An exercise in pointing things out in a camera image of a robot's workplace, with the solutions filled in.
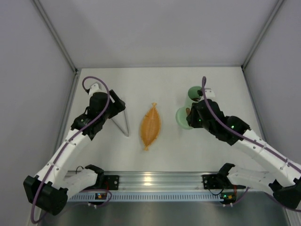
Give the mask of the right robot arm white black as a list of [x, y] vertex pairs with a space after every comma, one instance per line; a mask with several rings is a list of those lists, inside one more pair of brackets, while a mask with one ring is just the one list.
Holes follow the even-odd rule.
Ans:
[[247, 154], [264, 168], [252, 171], [233, 163], [224, 164], [215, 175], [223, 187], [245, 186], [261, 190], [286, 208], [297, 211], [301, 202], [301, 166], [263, 141], [237, 116], [226, 116], [211, 99], [185, 108], [186, 120], [194, 129], [205, 129], [219, 141]]

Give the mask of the green lid with leather strap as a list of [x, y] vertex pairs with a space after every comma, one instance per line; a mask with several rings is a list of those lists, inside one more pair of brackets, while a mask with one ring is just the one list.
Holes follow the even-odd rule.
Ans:
[[181, 107], [177, 110], [175, 118], [177, 124], [182, 128], [182, 129], [193, 129], [193, 127], [188, 125], [187, 122], [187, 116], [190, 113], [190, 108], [188, 107]]

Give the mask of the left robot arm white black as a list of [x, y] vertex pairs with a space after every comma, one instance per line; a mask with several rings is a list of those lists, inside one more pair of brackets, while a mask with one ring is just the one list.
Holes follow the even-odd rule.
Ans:
[[83, 190], [104, 189], [104, 170], [92, 164], [66, 178], [68, 168], [78, 155], [102, 130], [106, 120], [125, 110], [125, 102], [110, 90], [109, 93], [95, 92], [89, 106], [78, 116], [67, 137], [51, 160], [34, 177], [27, 176], [23, 182], [28, 201], [55, 216], [67, 201]]

